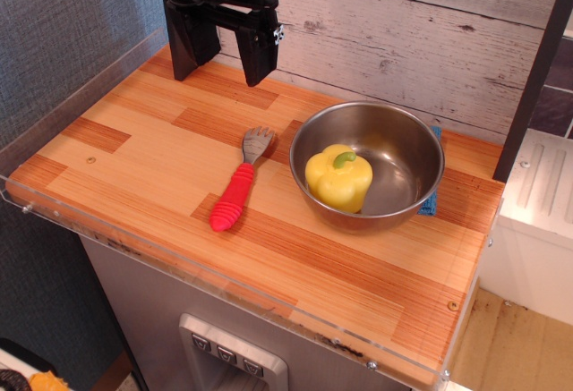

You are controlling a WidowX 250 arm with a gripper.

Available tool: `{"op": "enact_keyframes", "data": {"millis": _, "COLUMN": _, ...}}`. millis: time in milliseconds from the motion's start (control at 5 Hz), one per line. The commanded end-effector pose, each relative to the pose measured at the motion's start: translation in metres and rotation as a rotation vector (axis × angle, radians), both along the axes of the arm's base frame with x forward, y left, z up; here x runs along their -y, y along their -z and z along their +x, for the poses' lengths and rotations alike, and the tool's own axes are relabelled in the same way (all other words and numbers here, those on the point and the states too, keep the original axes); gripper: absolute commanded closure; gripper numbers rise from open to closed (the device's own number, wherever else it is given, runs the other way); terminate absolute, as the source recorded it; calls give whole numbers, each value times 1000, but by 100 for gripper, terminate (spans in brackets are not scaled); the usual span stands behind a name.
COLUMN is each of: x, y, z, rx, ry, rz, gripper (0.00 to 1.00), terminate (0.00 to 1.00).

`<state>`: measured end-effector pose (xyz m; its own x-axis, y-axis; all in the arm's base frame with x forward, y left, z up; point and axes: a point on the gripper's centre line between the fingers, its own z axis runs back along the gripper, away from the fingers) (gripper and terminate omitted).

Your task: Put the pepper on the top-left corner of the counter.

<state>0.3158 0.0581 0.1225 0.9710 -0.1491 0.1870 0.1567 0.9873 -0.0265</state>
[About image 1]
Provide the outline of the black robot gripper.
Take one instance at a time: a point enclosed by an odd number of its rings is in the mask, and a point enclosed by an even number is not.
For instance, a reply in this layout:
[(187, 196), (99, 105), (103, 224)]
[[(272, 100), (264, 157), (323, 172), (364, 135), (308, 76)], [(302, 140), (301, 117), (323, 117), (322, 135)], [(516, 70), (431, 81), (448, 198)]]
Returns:
[(277, 68), (284, 26), (278, 0), (167, 0), (175, 65), (203, 65), (220, 51), (217, 27), (235, 32), (245, 80), (258, 85)]

